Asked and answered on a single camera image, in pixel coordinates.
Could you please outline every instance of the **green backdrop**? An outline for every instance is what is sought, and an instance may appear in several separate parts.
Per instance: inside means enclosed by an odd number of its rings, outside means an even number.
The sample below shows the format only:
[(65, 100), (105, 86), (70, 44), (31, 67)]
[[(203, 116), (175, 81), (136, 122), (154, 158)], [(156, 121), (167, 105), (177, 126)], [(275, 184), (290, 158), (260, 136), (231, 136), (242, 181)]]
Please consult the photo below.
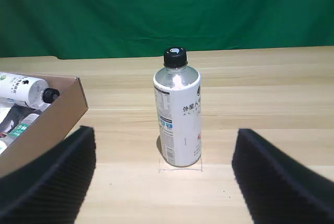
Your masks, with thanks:
[(334, 44), (334, 0), (0, 0), (0, 56)]

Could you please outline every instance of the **wooden table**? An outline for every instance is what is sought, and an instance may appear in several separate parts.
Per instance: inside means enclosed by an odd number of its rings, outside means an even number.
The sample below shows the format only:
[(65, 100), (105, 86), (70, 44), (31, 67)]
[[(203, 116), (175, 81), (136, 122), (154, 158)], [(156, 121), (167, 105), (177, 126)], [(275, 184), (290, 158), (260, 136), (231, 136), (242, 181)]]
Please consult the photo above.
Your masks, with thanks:
[(202, 74), (203, 172), (159, 173), (152, 77), (162, 57), (0, 59), (4, 71), (82, 80), (90, 109), (78, 124), (95, 128), (98, 161), (76, 223), (252, 223), (231, 168), (240, 127), (334, 180), (334, 47), (189, 52), (188, 61)]

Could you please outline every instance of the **plastic bottle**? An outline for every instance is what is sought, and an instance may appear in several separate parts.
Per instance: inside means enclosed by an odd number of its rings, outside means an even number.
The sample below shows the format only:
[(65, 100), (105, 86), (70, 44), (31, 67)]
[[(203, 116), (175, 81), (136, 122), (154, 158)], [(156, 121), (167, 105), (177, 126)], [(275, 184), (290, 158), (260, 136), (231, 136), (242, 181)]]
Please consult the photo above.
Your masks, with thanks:
[(0, 103), (14, 103), (37, 109), (51, 104), (59, 91), (49, 88), (44, 79), (0, 72)]
[(201, 156), (201, 76), (187, 66), (184, 48), (165, 50), (164, 66), (153, 77), (162, 154), (185, 167)]
[(38, 114), (31, 113), (25, 117), (5, 138), (0, 139), (0, 154), (15, 141), (37, 118)]

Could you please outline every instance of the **black tube cap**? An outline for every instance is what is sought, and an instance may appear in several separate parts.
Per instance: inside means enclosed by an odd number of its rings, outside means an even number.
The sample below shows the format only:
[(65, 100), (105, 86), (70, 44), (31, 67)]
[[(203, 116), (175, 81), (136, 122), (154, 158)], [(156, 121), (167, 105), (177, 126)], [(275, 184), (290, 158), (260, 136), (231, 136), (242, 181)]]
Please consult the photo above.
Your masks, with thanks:
[(187, 52), (184, 48), (168, 48), (163, 53), (164, 66), (168, 68), (179, 68), (188, 64)]
[(60, 93), (57, 89), (46, 88), (43, 92), (42, 100), (47, 104), (51, 104), (59, 97), (59, 95)]

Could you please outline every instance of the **cardboard box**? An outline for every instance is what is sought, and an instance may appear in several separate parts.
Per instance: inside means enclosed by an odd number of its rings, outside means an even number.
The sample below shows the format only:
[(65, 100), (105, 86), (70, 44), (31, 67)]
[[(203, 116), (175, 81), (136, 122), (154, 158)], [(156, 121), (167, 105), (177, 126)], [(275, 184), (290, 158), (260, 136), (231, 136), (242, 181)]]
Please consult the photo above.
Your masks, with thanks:
[(61, 96), (0, 155), (0, 178), (61, 142), (88, 109), (78, 77), (26, 75), (45, 79)]

